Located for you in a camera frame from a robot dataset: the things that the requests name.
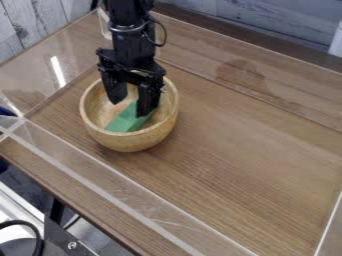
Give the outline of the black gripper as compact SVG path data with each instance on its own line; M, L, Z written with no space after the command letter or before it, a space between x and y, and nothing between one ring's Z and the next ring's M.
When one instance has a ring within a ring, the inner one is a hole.
M153 24L118 26L109 24L112 48L98 48L97 68L101 75L106 97L113 105L126 95L126 83L137 86L136 116L146 116L158 106L162 87L164 68L154 61L156 42Z

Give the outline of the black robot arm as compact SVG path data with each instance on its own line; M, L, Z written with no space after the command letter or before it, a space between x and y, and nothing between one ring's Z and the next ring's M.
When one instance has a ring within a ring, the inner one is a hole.
M150 16L153 0L106 0L108 31L112 48L98 48L97 69L106 97L113 105L126 95L126 85L137 87L136 117L146 116L158 105L165 70L154 61L154 25L161 23Z

